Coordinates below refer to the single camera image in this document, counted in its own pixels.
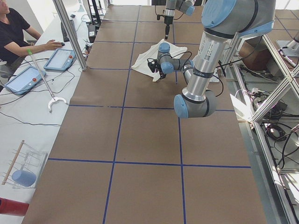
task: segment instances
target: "white desk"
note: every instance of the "white desk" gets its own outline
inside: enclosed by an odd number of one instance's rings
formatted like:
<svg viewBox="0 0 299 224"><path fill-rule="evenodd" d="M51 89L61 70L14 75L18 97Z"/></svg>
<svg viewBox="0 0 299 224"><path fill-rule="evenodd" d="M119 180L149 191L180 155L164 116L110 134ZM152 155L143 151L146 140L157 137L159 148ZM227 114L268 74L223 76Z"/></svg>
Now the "white desk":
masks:
<svg viewBox="0 0 299 224"><path fill-rule="evenodd" d="M84 16L86 12L83 13L74 13L76 17L74 18L75 28L77 30L77 37L80 48L84 51L85 41L88 40L88 30L85 24L85 21L88 19L88 16ZM55 39L56 41L63 42L63 37L60 28L60 19L59 16L56 16L53 19L53 22L45 30L41 38L37 41L36 44L46 43L48 40ZM66 42L63 49L72 49L71 43ZM40 58L50 58L54 51L45 51L34 54L35 59ZM31 61L31 57L26 57L26 61ZM40 68L43 68L46 60L38 61ZM22 70L28 67L28 63L20 66L15 74L19 74ZM60 92L55 94L57 97L63 97L70 102L70 99L75 91L79 77L81 75L81 67L78 61L75 61L74 64L69 68L69 71L75 76L65 87L64 85L73 77L69 72L62 73L59 77L56 77L60 72L51 72L47 71L46 80L53 92ZM41 81L37 84L38 87L34 88L34 91L46 90L45 84L42 84ZM9 94L8 90L3 89L0 93L0 105L6 102L13 101L14 99L19 98L14 94ZM7 104L2 105L0 112L15 117L23 122L29 122L33 124L42 123L42 124L61 124L65 113L67 111L68 105L63 101L59 101L52 105L52 113L49 113L48 102L51 100L51 95L48 91L42 92L29 92L27 95L21 99ZM25 143L28 144L33 149L39 152L50 153L53 143L56 139L57 133L59 131L59 126L32 126L28 124L22 124L16 121L13 118L6 117L0 114L0 139L1 139L1 148L0 148L0 173L3 174L9 168L9 161L13 159L14 154L12 150L16 150L20 144L21 140L25 140ZM21 152L28 150L29 146L24 145ZM29 203L35 189L14 189L12 185L0 185L0 197L16 200L20 202ZM9 223L9 224L20 224L23 220L23 217L17 216L8 216L0 214L0 223Z"/></svg>

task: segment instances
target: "tablet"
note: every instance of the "tablet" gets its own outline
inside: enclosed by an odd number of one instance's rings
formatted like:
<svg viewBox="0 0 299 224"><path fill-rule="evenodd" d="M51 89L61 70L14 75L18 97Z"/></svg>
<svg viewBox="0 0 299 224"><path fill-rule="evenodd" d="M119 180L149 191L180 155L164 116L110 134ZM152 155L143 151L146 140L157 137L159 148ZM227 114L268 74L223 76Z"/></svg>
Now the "tablet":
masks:
<svg viewBox="0 0 299 224"><path fill-rule="evenodd" d="M66 71L73 64L75 57L73 50L56 49L43 68L46 70Z"/></svg>
<svg viewBox="0 0 299 224"><path fill-rule="evenodd" d="M42 76L39 74L38 69L29 66L4 84L4 87L16 95L22 95L30 91L40 80L42 80Z"/></svg>

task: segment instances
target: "man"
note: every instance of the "man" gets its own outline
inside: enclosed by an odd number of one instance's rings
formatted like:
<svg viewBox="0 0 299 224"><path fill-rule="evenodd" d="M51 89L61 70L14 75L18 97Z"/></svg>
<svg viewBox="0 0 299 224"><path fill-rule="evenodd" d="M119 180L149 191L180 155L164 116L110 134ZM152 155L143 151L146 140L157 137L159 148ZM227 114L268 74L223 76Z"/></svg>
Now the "man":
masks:
<svg viewBox="0 0 299 224"><path fill-rule="evenodd" d="M41 37L17 11L7 6L6 0L0 0L0 59L7 61L7 66L13 72L28 55L28 49L37 53L62 47L61 43L55 40L31 46L24 41L23 29L37 40Z"/></svg>

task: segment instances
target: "black t-shirt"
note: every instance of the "black t-shirt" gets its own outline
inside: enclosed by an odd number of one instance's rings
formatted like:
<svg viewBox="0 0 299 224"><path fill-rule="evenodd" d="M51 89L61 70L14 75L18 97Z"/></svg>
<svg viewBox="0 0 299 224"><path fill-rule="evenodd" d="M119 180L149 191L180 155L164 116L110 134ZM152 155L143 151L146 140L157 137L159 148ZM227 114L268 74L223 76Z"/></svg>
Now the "black t-shirt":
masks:
<svg viewBox="0 0 299 224"><path fill-rule="evenodd" d="M20 47L28 46L24 41L23 29L28 29L30 25L13 8L9 8L10 13L6 15L10 24L0 21L0 59L13 63L19 56L6 50L4 46L11 42L16 42Z"/></svg>

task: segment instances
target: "red cylinder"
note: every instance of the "red cylinder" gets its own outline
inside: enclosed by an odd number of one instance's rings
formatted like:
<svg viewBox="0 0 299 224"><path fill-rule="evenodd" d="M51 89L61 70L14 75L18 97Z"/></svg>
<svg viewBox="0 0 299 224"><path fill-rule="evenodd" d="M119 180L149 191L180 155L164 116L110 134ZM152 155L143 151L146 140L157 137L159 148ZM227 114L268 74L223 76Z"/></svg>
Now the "red cylinder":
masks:
<svg viewBox="0 0 299 224"><path fill-rule="evenodd" d="M29 204L0 197L0 214L24 216Z"/></svg>

